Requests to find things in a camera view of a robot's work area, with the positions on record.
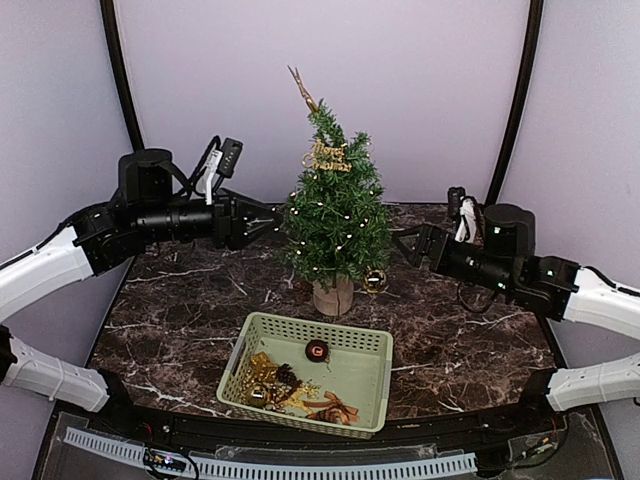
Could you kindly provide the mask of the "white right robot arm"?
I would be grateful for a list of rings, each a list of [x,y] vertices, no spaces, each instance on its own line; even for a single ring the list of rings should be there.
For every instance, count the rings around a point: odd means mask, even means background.
[[[441,276],[503,295],[506,302],[543,318],[600,326],[639,336],[639,292],[592,266],[535,253],[535,216],[512,204],[485,208],[483,243],[473,242],[472,223],[459,219],[456,234],[423,224],[392,235],[413,266],[426,262]],[[639,357],[627,356],[582,368],[534,372],[510,413],[521,434],[534,432],[549,411],[639,398]]]

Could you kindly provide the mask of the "small green christmas tree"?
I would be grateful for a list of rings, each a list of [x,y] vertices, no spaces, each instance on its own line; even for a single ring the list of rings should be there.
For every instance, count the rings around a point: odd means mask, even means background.
[[[314,134],[284,206],[283,259],[311,284],[316,310],[336,317],[350,310],[355,286],[389,264],[389,210],[369,135],[349,138],[324,103],[308,119]]]

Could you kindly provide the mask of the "brown bauble ornament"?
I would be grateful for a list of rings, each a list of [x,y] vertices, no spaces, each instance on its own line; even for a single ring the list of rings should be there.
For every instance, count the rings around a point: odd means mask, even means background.
[[[305,356],[313,363],[325,362],[329,357],[329,353],[329,345],[323,340],[310,340],[305,346]]]

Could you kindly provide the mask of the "gold merry christmas sign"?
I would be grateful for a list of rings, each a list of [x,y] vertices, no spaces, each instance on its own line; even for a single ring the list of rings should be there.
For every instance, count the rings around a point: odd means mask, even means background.
[[[301,164],[305,169],[348,173],[352,170],[352,164],[345,160],[346,147],[347,143],[339,147],[330,147],[321,140],[316,140],[310,151],[303,155]]]

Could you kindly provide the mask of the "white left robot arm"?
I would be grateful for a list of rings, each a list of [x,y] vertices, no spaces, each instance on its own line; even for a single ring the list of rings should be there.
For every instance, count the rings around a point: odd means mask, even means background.
[[[241,142],[216,139],[191,175],[166,149],[138,150],[118,162],[118,188],[103,203],[62,221],[45,240],[1,266],[1,318],[70,284],[97,277],[162,242],[209,238],[237,251],[282,222],[276,208],[223,188]],[[40,352],[1,329],[1,383],[101,412],[120,436],[141,427],[119,376]]]

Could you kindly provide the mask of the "green plastic basket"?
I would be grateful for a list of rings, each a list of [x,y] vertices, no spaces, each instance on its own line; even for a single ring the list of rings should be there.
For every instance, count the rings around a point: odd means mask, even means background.
[[[305,356],[310,340],[328,343],[325,362]],[[302,381],[296,390],[275,383],[261,383],[252,374],[250,357],[265,352],[278,366],[285,363]],[[377,330],[321,323],[254,312],[240,332],[219,383],[217,399],[242,417],[329,435],[369,439],[382,429],[388,405],[393,338]],[[246,404],[250,387],[269,388],[271,402],[264,408]],[[304,401],[325,401],[326,391],[359,410],[359,421],[350,426],[307,418]]]

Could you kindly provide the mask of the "thin wire fairy lights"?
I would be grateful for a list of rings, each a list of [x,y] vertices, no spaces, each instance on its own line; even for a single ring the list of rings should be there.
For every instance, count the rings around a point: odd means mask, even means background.
[[[350,172],[303,167],[287,199],[284,258],[308,281],[340,275],[361,280],[367,268],[384,269],[389,262],[389,214],[369,140],[353,140],[345,153]]]

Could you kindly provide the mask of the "gold star tree topper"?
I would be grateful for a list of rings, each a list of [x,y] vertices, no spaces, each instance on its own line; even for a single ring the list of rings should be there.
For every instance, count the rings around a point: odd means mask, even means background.
[[[298,90],[300,92],[300,95],[302,96],[303,100],[305,101],[305,104],[306,104],[307,108],[309,109],[309,111],[312,114],[317,113],[318,110],[319,110],[318,104],[312,98],[312,96],[309,93],[309,91],[306,89],[298,69],[296,67],[292,68],[291,66],[287,66],[287,68],[288,68],[290,74],[292,75],[292,77],[293,77],[293,79],[294,79],[294,81],[296,83],[296,86],[297,86],[297,88],[298,88]]]

